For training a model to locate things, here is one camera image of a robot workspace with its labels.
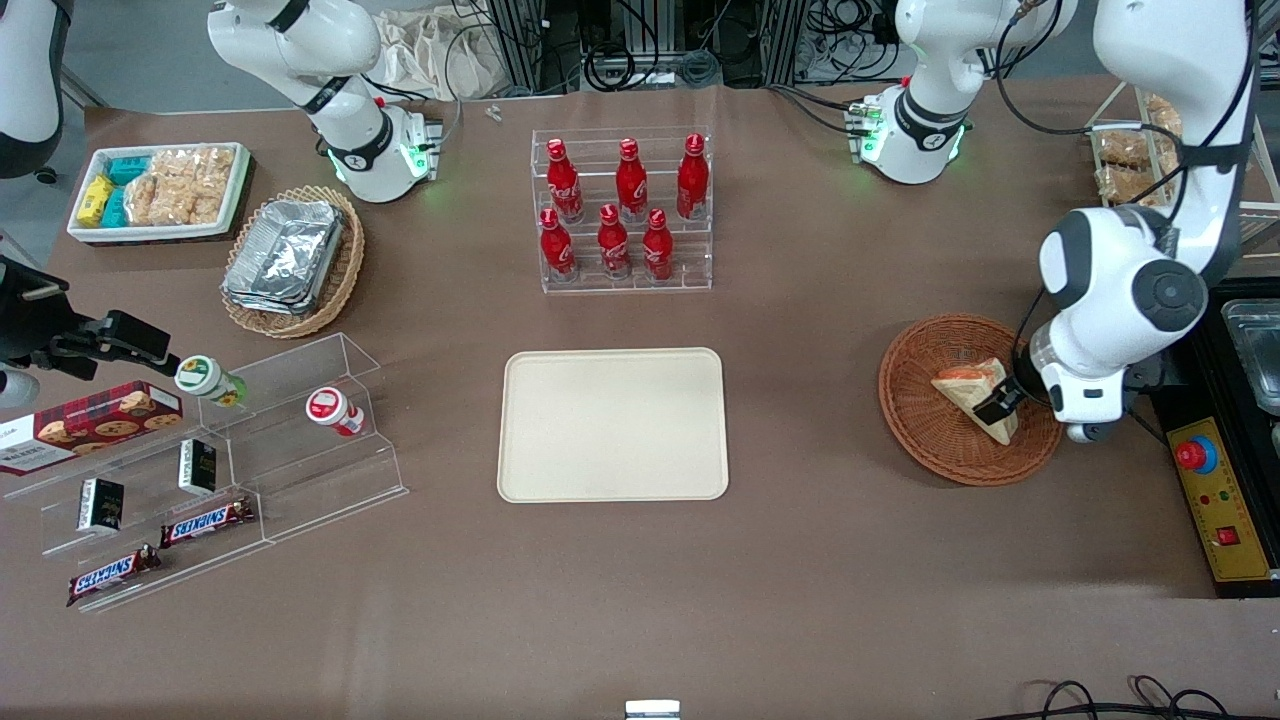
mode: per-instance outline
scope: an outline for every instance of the cloth bag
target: cloth bag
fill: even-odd
[[[498,54],[498,37],[488,24],[484,6],[447,3],[420,10],[383,10],[374,15],[383,40],[383,63],[370,77],[398,90],[431,91],[440,100],[454,94],[474,100],[508,85]],[[484,27],[472,27],[485,23]],[[463,33],[462,38],[453,38]],[[449,81],[444,82],[444,55],[449,56]]]

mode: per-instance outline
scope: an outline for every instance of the wicker basket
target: wicker basket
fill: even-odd
[[[356,215],[356,209],[351,206],[351,201],[328,187],[306,186],[287,190],[276,195],[273,200],[325,201],[340,208],[344,214],[340,238],[342,246],[338,247],[333,258],[333,264],[329,265],[329,275],[325,278],[320,302],[315,310],[306,315],[264,313],[261,310],[241,307],[227,297],[223,297],[223,305],[237,325],[274,338],[289,340],[308,336],[319,331],[332,323],[338,316],[338,313],[342,311],[343,305],[351,297],[351,291],[356,287],[360,264],[365,259],[365,229],[361,227],[360,217]],[[239,255],[241,247],[244,246],[244,236],[248,234],[248,228],[257,220],[262,208],[266,208],[266,202],[259,206],[257,210],[253,210],[253,214],[244,222],[239,234],[236,237],[236,245],[232,246],[230,258],[227,260],[228,269],[236,261],[236,256]]]
[[[938,372],[1009,357],[1014,333],[979,315],[937,315],[890,343],[879,369],[881,410],[893,437],[920,465],[966,486],[1024,480],[1048,462],[1062,427],[1044,406],[1018,407],[1018,432],[1002,446],[929,380]]]

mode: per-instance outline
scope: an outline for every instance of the small jar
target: small jar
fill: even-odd
[[[239,405],[247,395],[244,380],[223,370],[207,355],[192,355],[183,360],[173,382],[178,384],[178,389],[223,407]]]
[[[323,387],[311,393],[307,398],[307,418],[319,425],[333,428],[342,437],[356,436],[365,429],[365,411],[335,387]]]

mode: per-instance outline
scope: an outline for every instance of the cookie box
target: cookie box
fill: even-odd
[[[133,380],[0,424],[0,473],[26,475],[180,421],[177,396]]]
[[[106,172],[108,164],[116,158],[151,156],[160,150],[195,150],[202,146],[227,147],[236,151],[232,161],[232,172],[227,179],[227,190],[223,193],[223,205],[218,211],[218,220],[214,223],[189,225],[141,225],[124,228],[92,228],[86,227],[76,219],[76,209],[84,201],[84,193],[90,183],[99,174]],[[95,150],[88,160],[84,179],[76,193],[76,202],[72,205],[70,217],[67,219],[67,233],[86,245],[159,245],[169,242],[195,242],[200,238],[223,240],[220,236],[230,229],[236,220],[236,210],[239,205],[241,193],[244,190],[244,181],[248,177],[250,152],[239,142],[197,142],[189,145],[143,145],[137,147],[104,147]]]

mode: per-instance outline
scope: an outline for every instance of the black box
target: black box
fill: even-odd
[[[178,487],[191,495],[212,495],[218,487],[218,450],[198,439],[182,441]]]
[[[124,486],[99,478],[81,486],[81,514],[77,530],[88,533],[114,533],[120,529],[124,515]]]

